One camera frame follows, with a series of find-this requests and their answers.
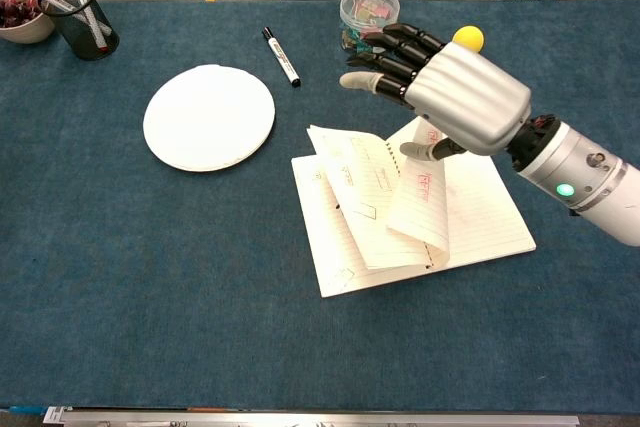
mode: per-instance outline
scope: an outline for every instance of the robotic hand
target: robotic hand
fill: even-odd
[[[465,151],[506,150],[524,178],[620,242],[640,246],[640,171],[553,115],[529,119],[531,91],[484,57],[444,44],[406,24],[365,39],[398,56],[359,53],[348,61],[378,72],[340,78],[406,105],[448,138],[430,146],[407,143],[410,157],[437,161]]]

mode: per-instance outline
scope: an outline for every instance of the blue tablecloth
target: blue tablecloth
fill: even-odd
[[[640,250],[496,158],[538,249],[321,299],[290,167],[305,127],[387,136],[411,120],[338,87],[337,2],[104,2],[118,50],[0,44],[0,405],[640,412]],[[402,4],[640,165],[640,3]],[[268,25],[302,78],[292,89]],[[184,70],[271,90],[265,145],[225,171],[158,161],[142,119]]]

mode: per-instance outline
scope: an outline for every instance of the green indicator light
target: green indicator light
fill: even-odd
[[[556,187],[556,192],[558,192],[558,195],[561,195],[563,197],[571,197],[573,194],[575,194],[576,189],[574,189],[573,186],[569,184],[559,184]]]

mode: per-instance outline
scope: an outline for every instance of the open notebook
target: open notebook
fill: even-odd
[[[416,118],[387,141],[311,127],[317,155],[292,159],[323,297],[535,249],[492,160],[408,159],[436,142]]]

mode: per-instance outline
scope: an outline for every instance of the yellow ball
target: yellow ball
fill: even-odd
[[[466,25],[455,33],[453,41],[474,52],[480,52],[484,45],[484,35],[475,25]]]

